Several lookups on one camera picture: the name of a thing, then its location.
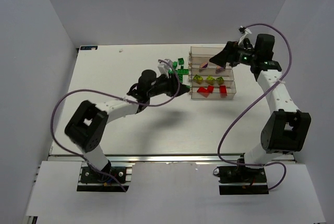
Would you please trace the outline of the purple lego base brick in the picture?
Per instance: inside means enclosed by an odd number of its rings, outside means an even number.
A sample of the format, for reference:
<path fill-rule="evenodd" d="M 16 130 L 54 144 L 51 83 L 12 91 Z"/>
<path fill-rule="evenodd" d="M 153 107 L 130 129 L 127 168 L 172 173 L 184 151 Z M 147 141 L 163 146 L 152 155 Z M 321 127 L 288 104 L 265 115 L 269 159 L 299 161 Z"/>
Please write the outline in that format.
<path fill-rule="evenodd" d="M 223 72 L 224 70 L 225 70 L 224 67 L 217 66 L 217 67 L 216 67 L 216 70 L 215 70 L 215 73 L 216 73 L 216 74 L 219 74 L 219 73 Z"/>

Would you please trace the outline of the lime lego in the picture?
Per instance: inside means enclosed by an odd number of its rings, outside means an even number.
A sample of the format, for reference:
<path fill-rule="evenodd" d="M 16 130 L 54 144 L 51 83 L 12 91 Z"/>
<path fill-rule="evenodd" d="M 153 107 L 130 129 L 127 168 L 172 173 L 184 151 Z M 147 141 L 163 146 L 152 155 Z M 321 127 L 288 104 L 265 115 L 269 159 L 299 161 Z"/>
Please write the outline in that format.
<path fill-rule="evenodd" d="M 199 76 L 199 75 L 195 75 L 194 78 L 193 78 L 193 81 L 198 83 L 198 84 L 201 84 L 203 82 L 203 77 Z"/>

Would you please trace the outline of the red small lego brick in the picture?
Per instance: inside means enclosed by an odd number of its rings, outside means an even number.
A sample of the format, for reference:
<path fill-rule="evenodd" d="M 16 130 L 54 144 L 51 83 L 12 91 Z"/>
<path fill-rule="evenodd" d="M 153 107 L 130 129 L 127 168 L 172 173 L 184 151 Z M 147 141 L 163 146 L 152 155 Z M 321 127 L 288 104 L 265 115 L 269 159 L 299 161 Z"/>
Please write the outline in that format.
<path fill-rule="evenodd" d="M 207 87 L 207 90 L 208 90 L 209 93 L 213 93 L 213 91 L 214 91 L 214 86 L 209 85 L 209 86 Z"/>

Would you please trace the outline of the red curved lego piece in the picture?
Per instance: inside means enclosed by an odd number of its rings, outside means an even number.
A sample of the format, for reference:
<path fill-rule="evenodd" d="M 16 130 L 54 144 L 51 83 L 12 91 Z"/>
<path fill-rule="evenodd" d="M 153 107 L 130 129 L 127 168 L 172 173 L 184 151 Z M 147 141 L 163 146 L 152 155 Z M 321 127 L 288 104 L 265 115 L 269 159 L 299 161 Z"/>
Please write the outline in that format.
<path fill-rule="evenodd" d="M 199 87 L 197 93 L 209 93 L 209 91 L 205 87 Z"/>

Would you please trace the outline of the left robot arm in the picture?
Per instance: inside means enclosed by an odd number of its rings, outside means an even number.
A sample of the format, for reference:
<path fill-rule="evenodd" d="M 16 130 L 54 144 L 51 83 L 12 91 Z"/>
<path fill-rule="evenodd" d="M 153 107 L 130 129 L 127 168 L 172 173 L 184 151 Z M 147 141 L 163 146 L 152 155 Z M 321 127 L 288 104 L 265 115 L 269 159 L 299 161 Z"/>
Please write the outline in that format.
<path fill-rule="evenodd" d="M 80 149 L 92 167 L 109 173 L 111 163 L 100 146 L 106 125 L 119 118 L 142 112 L 152 97 L 161 94 L 170 98 L 178 97 L 189 91 L 189 86 L 179 84 L 174 74 L 162 74 L 158 77 L 155 71 L 147 69 L 127 93 L 135 99 L 134 103 L 122 99 L 94 104 L 85 100 L 67 123 L 65 135 Z"/>

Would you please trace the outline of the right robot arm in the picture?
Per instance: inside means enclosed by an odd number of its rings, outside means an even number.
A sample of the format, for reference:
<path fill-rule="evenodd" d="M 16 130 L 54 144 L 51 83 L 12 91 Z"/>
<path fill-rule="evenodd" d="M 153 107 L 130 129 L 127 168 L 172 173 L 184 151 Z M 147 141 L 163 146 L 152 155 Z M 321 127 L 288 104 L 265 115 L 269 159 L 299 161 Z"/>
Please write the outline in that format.
<path fill-rule="evenodd" d="M 282 68 L 273 60 L 274 44 L 270 34 L 259 34 L 255 45 L 247 38 L 229 41 L 210 59 L 222 67 L 249 66 L 269 106 L 270 117 L 260 133 L 260 143 L 243 154 L 238 166 L 259 168 L 281 155 L 301 151 L 311 124 L 310 114 L 297 107 L 283 82 Z"/>

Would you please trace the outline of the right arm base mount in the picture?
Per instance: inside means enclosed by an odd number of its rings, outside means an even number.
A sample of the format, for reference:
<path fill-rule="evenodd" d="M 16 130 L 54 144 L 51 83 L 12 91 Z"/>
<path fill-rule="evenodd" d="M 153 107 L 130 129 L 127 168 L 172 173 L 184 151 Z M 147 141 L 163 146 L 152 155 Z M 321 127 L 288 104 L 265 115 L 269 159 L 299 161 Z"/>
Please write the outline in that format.
<path fill-rule="evenodd" d="M 267 195 L 269 194 L 264 168 L 245 166 L 216 167 L 213 176 L 219 179 L 220 195 Z"/>

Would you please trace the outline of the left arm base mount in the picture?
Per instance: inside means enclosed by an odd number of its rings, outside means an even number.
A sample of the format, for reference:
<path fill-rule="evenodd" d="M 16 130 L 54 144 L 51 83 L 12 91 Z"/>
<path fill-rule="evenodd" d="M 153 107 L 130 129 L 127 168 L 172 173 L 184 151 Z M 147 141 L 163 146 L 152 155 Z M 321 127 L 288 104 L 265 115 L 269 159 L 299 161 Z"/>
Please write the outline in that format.
<path fill-rule="evenodd" d="M 109 173 L 113 176 L 94 171 L 83 165 L 77 183 L 77 192 L 125 193 L 131 182 L 132 168 L 127 166 L 111 166 Z"/>

